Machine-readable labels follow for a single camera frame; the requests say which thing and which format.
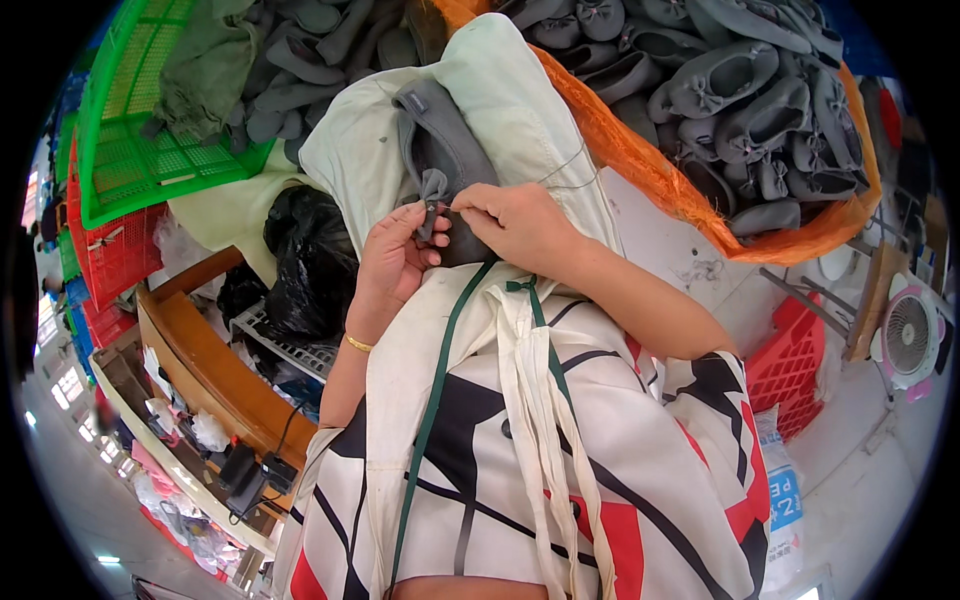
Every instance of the black plastic bag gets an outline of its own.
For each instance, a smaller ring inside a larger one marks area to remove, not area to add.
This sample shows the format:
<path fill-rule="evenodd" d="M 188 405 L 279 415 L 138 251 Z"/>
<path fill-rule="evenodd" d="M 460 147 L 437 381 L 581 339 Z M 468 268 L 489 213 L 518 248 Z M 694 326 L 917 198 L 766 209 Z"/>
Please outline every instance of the black plastic bag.
<path fill-rule="evenodd" d="M 356 290 L 359 262 L 333 199 L 309 185 L 283 190 L 263 228 L 276 256 L 267 294 L 268 338 L 309 348 L 336 344 Z"/>
<path fill-rule="evenodd" d="M 217 294 L 217 308 L 223 313 L 227 331 L 230 330 L 230 319 L 236 318 L 240 313 L 260 302 L 268 291 L 267 286 L 250 268 L 247 261 L 227 271 L 224 285 Z"/>

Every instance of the forearm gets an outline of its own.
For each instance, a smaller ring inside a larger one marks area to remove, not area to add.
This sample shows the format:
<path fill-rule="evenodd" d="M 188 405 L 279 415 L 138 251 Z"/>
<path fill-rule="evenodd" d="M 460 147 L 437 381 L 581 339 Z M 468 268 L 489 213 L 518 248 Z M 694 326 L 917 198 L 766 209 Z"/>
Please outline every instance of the forearm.
<path fill-rule="evenodd" d="M 659 358 L 691 360 L 715 350 L 736 354 L 730 336 L 696 300 L 596 240 L 567 261 L 562 283 L 596 302 Z"/>
<path fill-rule="evenodd" d="M 354 348 L 344 336 L 320 402 L 321 429 L 346 427 L 353 419 L 360 399 L 367 392 L 369 358 L 369 352 Z"/>

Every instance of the red plastic crate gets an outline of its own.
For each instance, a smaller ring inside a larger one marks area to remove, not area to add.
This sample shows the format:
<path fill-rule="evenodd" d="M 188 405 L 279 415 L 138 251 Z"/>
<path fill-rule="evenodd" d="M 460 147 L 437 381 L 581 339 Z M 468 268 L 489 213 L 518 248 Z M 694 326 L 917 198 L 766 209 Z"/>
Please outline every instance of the red plastic crate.
<path fill-rule="evenodd" d="M 98 228 L 84 229 L 80 216 L 77 139 L 74 137 L 66 184 L 67 225 L 80 271 L 98 311 L 105 310 L 122 292 L 163 268 L 160 251 L 154 245 L 154 229 L 166 210 L 166 203 L 156 204 Z"/>
<path fill-rule="evenodd" d="M 107 310 L 98 311 L 91 299 L 84 302 L 83 308 L 86 326 L 96 348 L 106 348 L 136 325 L 136 317 L 116 304 L 108 304 Z"/>
<path fill-rule="evenodd" d="M 820 303 L 820 295 L 810 293 Z M 774 312 L 777 333 L 744 366 L 754 412 L 780 405 L 777 429 L 789 441 L 824 408 L 814 399 L 816 375 L 824 358 L 824 324 L 794 298 Z"/>

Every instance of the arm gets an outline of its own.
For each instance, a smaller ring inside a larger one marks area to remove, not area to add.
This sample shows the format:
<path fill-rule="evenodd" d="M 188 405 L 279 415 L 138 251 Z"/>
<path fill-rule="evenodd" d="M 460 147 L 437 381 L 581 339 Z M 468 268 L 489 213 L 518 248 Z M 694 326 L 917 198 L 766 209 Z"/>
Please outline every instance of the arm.
<path fill-rule="evenodd" d="M 450 243 L 445 233 L 434 233 L 429 244 L 415 242 L 414 231 L 426 218 L 423 202 L 401 206 L 373 226 L 364 245 L 357 274 L 357 288 L 347 312 L 346 335 L 330 370 L 320 403 L 320 428 L 346 427 L 367 392 L 367 362 L 370 353 L 355 347 L 373 346 L 420 288 L 423 271 L 440 264 L 440 254 L 431 246 Z M 437 217 L 434 231 L 446 231 L 450 221 Z"/>
<path fill-rule="evenodd" d="M 579 290 L 651 354 L 689 360 L 736 353 L 703 306 L 577 231 L 542 186 L 478 183 L 451 208 L 504 260 Z"/>

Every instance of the green plastic crate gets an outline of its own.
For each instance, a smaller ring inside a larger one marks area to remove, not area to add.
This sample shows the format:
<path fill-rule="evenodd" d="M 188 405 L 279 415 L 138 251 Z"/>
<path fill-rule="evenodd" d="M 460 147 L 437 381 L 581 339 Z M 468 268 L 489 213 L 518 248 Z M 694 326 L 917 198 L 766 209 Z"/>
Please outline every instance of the green plastic crate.
<path fill-rule="evenodd" d="M 126 0 L 90 69 L 77 126 L 84 227 L 259 173 L 273 140 L 239 156 L 229 140 L 201 148 L 193 135 L 140 137 L 160 97 L 160 69 L 195 0 Z"/>
<path fill-rule="evenodd" d="M 80 274 L 80 261 L 77 260 L 77 251 L 73 248 L 73 238 L 70 231 L 64 229 L 57 236 L 57 248 L 60 249 L 60 265 L 63 267 L 63 281 Z"/>
<path fill-rule="evenodd" d="M 58 133 L 57 151 L 54 155 L 54 175 L 57 183 L 66 181 L 70 165 L 70 145 L 73 144 L 73 126 L 77 124 L 79 113 L 66 112 L 60 120 L 60 132 Z"/>

